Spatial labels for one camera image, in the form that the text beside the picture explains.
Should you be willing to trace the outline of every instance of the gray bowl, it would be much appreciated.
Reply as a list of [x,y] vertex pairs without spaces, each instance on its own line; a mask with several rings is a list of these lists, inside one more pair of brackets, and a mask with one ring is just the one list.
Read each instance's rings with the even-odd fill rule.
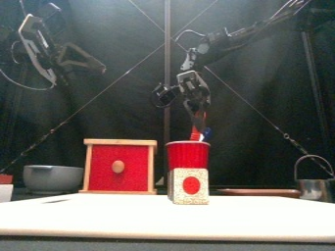
[[65,166],[25,166],[25,183],[34,194],[77,192],[85,177],[85,169]]

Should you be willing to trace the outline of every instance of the pot handle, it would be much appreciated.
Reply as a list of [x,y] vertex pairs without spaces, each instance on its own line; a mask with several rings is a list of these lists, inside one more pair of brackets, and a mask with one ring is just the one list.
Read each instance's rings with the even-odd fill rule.
[[321,159],[321,160],[328,164],[328,167],[329,167],[330,171],[322,166],[323,170],[325,170],[333,177],[335,177],[333,167],[332,167],[330,163],[328,162],[328,160],[326,160],[325,158],[322,158],[321,156],[318,156],[318,155],[310,155],[310,154],[307,154],[307,155],[302,156],[302,157],[298,159],[297,163],[295,163],[295,181],[298,181],[298,168],[299,168],[299,163],[301,163],[305,159],[307,159],[307,158],[318,158],[318,159]]

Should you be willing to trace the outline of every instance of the metal pole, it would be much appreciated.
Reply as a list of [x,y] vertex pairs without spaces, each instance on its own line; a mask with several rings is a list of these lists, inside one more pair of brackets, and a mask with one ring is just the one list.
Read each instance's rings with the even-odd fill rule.
[[[171,40],[171,36],[170,36],[170,11],[171,11],[171,3],[170,0],[166,0],[166,86],[170,87],[170,61],[171,61],[171,57],[170,57],[170,40]],[[165,145],[170,142],[170,107],[167,107],[165,109]],[[165,178],[165,184],[167,184],[167,179],[169,179],[169,163],[167,163],[167,156],[165,157],[166,160],[166,164],[165,164],[165,168],[166,168],[166,178]]]
[[309,75],[310,75],[311,88],[313,88],[313,93],[314,93],[317,113],[318,113],[319,124],[321,124],[322,141],[323,141],[323,146],[326,147],[326,154],[333,159],[334,153],[332,153],[330,151],[329,125],[328,125],[328,120],[326,120],[326,112],[325,112],[325,106],[323,106],[323,101],[322,101],[321,85],[319,85],[319,79],[318,79],[318,73],[317,73],[317,66],[314,62],[313,46],[311,46],[309,32],[302,32],[302,42],[303,42],[303,48],[305,48],[305,54],[306,54],[306,62],[307,62],[307,67],[309,67]]

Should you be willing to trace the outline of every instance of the red object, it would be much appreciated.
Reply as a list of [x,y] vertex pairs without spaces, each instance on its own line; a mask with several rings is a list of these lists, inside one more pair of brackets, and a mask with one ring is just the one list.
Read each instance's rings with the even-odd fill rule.
[[167,144],[169,168],[207,169],[210,144],[202,141],[175,141]]
[[[126,166],[121,174],[111,168],[118,160]],[[97,145],[93,149],[90,190],[147,191],[149,147]]]
[[195,176],[189,176],[183,181],[183,190],[189,194],[197,194],[201,190],[201,181]]
[[155,193],[155,140],[86,139],[89,145],[82,192]]

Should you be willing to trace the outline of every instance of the red circle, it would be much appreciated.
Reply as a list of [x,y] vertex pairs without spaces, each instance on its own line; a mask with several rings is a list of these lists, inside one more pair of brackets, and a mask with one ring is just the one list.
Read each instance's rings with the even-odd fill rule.
[[201,181],[195,176],[189,176],[183,180],[183,190],[189,194],[197,194],[201,190]]

